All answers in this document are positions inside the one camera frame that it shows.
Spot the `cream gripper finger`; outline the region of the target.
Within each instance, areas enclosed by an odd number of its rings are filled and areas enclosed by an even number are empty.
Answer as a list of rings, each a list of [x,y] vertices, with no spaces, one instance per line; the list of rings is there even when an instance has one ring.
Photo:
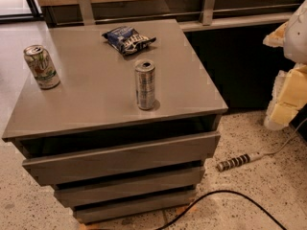
[[[288,23],[285,22],[280,25],[275,31],[266,35],[263,40],[263,44],[273,48],[282,47],[287,26]]]
[[[287,127],[307,104],[307,65],[296,64],[289,72],[280,70],[274,80],[264,126],[270,130]]]

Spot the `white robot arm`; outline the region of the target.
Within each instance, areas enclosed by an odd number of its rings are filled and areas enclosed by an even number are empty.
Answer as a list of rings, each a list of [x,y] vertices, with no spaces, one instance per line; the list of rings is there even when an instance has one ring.
[[[295,63],[289,72],[278,72],[266,111],[264,126],[280,130],[307,104],[307,0],[287,22],[268,34],[263,43],[282,47],[284,57]]]

